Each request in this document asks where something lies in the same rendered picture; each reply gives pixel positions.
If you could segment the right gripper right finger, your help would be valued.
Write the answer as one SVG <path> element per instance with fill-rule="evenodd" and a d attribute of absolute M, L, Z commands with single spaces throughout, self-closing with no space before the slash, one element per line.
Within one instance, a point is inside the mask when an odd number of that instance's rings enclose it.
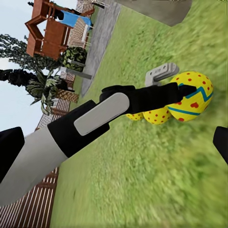
<path fill-rule="evenodd" d="M 216 128 L 213 144 L 228 165 L 228 128 L 222 126 Z"/>

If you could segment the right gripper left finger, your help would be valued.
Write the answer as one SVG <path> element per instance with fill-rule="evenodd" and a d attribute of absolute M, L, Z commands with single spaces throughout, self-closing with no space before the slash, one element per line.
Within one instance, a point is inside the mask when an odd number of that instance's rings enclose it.
<path fill-rule="evenodd" d="M 0 132 L 0 183 L 25 144 L 20 126 Z"/>

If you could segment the easter egg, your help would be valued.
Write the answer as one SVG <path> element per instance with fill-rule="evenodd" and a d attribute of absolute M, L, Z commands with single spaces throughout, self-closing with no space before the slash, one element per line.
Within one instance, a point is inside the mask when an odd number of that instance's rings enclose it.
<path fill-rule="evenodd" d="M 143 113 L 138 113 L 138 114 L 126 114 L 126 116 L 131 119 L 131 120 L 141 120 L 144 118 Z"/>
<path fill-rule="evenodd" d="M 168 106 L 170 113 L 179 121 L 190 121 L 198 117 L 210 104 L 213 86 L 210 79 L 197 72 L 184 72 L 171 80 L 178 87 L 183 85 L 196 87 L 197 92 L 183 97 L 177 104 Z"/>
<path fill-rule="evenodd" d="M 143 112 L 143 115 L 144 118 L 152 124 L 166 123 L 172 117 L 168 106 L 149 112 Z"/>

